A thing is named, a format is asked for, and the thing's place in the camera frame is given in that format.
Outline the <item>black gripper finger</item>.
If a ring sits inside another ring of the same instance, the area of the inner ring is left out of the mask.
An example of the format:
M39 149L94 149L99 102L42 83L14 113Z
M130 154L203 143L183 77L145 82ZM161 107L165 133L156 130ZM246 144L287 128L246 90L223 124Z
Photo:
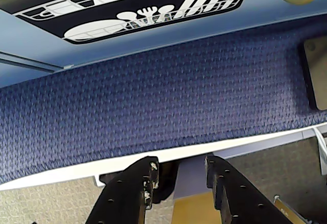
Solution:
M159 183L159 162L146 156L106 183L86 222L144 223Z
M206 185L222 223L290 223L290 220L238 169L219 156L207 156Z

